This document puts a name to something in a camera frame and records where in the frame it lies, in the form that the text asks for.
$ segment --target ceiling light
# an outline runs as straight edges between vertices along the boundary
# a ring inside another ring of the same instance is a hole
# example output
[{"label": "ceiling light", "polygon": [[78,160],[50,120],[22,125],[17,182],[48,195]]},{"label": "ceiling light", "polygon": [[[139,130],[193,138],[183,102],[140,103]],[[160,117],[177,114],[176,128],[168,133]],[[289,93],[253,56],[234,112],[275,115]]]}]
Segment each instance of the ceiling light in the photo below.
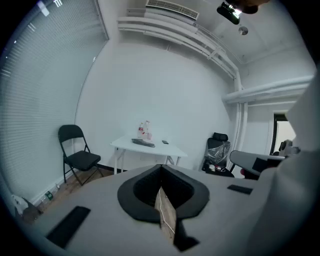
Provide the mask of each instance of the ceiling light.
[{"label": "ceiling light", "polygon": [[222,2],[216,11],[233,24],[238,25],[240,23],[239,15],[241,14],[241,11],[233,7],[231,4]]}]

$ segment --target black office chair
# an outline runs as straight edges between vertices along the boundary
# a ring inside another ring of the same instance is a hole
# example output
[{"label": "black office chair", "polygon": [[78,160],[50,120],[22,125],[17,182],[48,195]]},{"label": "black office chair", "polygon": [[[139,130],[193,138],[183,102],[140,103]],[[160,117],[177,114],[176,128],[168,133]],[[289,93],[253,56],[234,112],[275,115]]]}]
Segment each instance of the black office chair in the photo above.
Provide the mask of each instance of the black office chair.
[{"label": "black office chair", "polygon": [[[221,147],[219,151],[219,158],[222,159],[221,161],[214,161],[212,157],[209,156],[210,149],[216,149]],[[229,153],[230,142],[228,141],[228,135],[223,133],[215,132],[211,138],[207,140],[207,148],[204,154],[204,162],[202,165],[202,171],[205,171],[207,174],[212,175],[219,175],[219,176],[226,176],[226,177],[234,177],[232,171],[234,166],[231,170],[226,169],[227,166],[227,155]],[[221,170],[216,169],[216,171],[210,170],[209,166],[219,166]]]},{"label": "black office chair", "polygon": [[[97,163],[101,160],[100,155],[92,154],[90,152],[90,149],[88,147],[88,144],[86,142],[84,133],[80,129],[79,126],[75,124],[67,124],[60,127],[58,132],[58,138],[60,142],[60,146],[63,152],[63,177],[64,177],[64,183],[66,183],[66,174],[70,171],[73,172],[73,175],[77,179],[77,181],[80,183],[81,186],[83,186],[95,173],[96,171],[99,171],[101,176],[103,177],[103,174],[101,173]],[[75,138],[83,138],[85,142],[84,150],[78,151],[72,155],[67,156],[65,149],[62,145],[63,142],[75,139]],[[69,165],[70,170],[66,172],[65,170],[65,164]],[[78,169],[79,171],[89,171],[92,167],[96,167],[96,170],[93,174],[91,174],[83,183],[80,181],[78,176],[76,175],[74,168]]]}]

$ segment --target window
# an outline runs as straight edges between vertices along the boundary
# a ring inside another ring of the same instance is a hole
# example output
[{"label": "window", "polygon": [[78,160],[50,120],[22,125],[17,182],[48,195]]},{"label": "window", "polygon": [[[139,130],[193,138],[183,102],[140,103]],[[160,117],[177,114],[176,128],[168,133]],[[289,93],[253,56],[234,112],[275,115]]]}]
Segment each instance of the window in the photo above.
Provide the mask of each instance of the window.
[{"label": "window", "polygon": [[273,137],[270,154],[280,151],[281,142],[285,140],[293,141],[296,137],[295,131],[288,122],[285,114],[274,114],[273,117]]},{"label": "window", "polygon": [[108,40],[95,0],[38,4],[0,59],[3,175],[31,202],[62,175],[58,129],[75,123],[84,81]]}]

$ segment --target floor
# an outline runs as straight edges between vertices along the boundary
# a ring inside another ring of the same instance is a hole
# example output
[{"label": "floor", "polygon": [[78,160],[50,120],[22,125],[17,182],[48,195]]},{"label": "floor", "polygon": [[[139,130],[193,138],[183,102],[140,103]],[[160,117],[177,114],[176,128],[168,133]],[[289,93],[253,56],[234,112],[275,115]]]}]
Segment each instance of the floor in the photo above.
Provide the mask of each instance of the floor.
[{"label": "floor", "polygon": [[[114,172],[110,171],[110,170],[106,170],[106,169],[101,169],[101,172],[103,174],[104,177],[113,175]],[[81,180],[81,182],[85,181],[93,172],[95,171],[95,168],[93,168],[92,170],[83,172],[83,171],[78,171],[76,174],[79,177],[79,179]],[[101,175],[100,173],[97,171],[90,180],[87,181],[91,182],[97,179],[100,179]],[[39,204],[39,206],[37,207],[39,210],[41,210],[42,212],[47,211],[48,209],[50,209],[51,207],[54,207],[55,205],[59,204],[59,202],[61,202],[65,197],[67,197],[69,194],[72,194],[74,192],[76,192],[78,189],[81,188],[81,185],[79,184],[79,182],[76,180],[74,175],[71,175],[67,180],[66,183],[61,184],[60,189],[58,190],[58,192],[53,196],[53,199],[46,205],[43,205],[42,203]],[[170,227],[175,230],[176,227],[176,210],[173,208],[173,206],[171,205],[168,197],[166,196],[164,190],[162,189],[162,187],[159,190],[160,195],[161,195],[161,209],[163,212],[163,216],[161,214],[160,211],[160,199],[159,199],[159,193],[156,197],[156,201],[155,201],[155,206],[154,208],[156,208],[159,212],[160,212],[160,218],[161,218],[161,230],[163,231],[164,235],[169,239],[169,241],[173,244],[174,242],[174,237],[175,234],[171,231],[171,229],[166,225],[165,221],[170,225]]]}]

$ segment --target plastic bottle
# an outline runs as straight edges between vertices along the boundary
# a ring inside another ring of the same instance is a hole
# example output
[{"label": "plastic bottle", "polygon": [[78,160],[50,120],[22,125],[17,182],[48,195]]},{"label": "plastic bottle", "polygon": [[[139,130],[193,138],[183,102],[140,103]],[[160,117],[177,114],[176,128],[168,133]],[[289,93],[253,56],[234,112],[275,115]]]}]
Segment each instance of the plastic bottle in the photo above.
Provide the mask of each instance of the plastic bottle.
[{"label": "plastic bottle", "polygon": [[50,202],[49,198],[46,197],[45,195],[43,195],[40,200],[43,206],[47,205]]},{"label": "plastic bottle", "polygon": [[143,132],[144,132],[144,123],[142,122],[140,124],[140,127],[138,129],[137,137],[142,138],[143,137]]},{"label": "plastic bottle", "polygon": [[55,194],[60,189],[60,186],[58,184],[55,184],[55,188],[51,191],[51,194],[53,195],[53,198],[55,197]]},{"label": "plastic bottle", "polygon": [[150,133],[150,122],[147,120],[145,121],[145,124],[144,124],[144,136],[143,138],[144,139],[148,139],[148,134]]}]

